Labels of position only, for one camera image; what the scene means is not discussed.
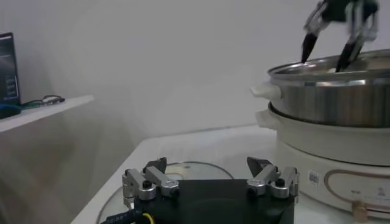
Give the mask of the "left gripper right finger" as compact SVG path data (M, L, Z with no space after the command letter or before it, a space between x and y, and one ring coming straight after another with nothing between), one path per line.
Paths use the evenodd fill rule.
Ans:
M270 193L276 199L299 195L299 173L295 167L280 170L266 159L247 157L252 178L246 181L247 193L254 198Z

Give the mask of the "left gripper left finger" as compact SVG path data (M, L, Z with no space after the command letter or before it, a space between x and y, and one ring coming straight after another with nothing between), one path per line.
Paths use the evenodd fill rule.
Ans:
M162 157L149 161L141 172L137 169L126 169L122 175L124 201L129 201L130 198L154 200L158 192L162 197L176 200L180 195L179 182L165 174L166 167L167 158Z

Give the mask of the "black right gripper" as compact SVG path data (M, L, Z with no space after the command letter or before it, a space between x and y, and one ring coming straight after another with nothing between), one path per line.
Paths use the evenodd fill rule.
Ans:
M326 0L318 2L303 27L306 35L302 43L301 63L308 60L320 32L329 26L329 21L346 21L349 39L339 56L335 71L340 72L346 69L357 59L365 42L373 42L377 38L378 9L378 2L372 0Z

